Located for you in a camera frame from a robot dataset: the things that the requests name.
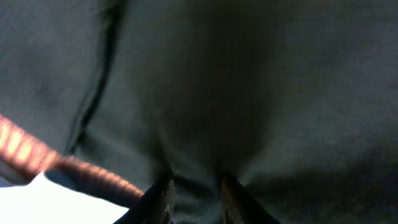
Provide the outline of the light blue printed t-shirt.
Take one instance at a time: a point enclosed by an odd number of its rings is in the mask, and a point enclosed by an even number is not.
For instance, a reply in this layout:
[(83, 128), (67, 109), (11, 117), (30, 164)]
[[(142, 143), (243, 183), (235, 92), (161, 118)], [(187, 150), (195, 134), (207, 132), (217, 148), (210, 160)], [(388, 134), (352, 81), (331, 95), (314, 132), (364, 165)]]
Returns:
[(127, 211), (56, 184), (44, 172), (27, 185), (1, 188), (1, 224), (111, 224)]

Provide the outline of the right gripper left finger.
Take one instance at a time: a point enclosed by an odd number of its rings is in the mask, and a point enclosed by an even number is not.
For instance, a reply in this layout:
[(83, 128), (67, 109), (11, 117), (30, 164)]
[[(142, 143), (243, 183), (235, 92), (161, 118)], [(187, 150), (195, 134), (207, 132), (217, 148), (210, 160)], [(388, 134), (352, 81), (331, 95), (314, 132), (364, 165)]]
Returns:
[(164, 177), (114, 224), (174, 224), (174, 197), (174, 180)]

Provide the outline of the black t-shirt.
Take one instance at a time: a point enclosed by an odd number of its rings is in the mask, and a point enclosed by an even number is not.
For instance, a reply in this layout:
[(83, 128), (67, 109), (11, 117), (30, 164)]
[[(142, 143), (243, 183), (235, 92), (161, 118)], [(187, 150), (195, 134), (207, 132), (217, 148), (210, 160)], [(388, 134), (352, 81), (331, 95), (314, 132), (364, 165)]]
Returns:
[(177, 223), (396, 223), (397, 2), (2, 1), (1, 114)]

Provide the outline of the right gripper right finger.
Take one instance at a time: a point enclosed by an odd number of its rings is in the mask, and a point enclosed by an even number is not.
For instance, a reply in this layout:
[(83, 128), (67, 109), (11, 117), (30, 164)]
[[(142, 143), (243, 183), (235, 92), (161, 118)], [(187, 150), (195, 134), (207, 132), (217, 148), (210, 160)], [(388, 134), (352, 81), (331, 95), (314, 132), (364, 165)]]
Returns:
[(221, 179), (220, 199), (224, 224), (280, 224), (233, 176)]

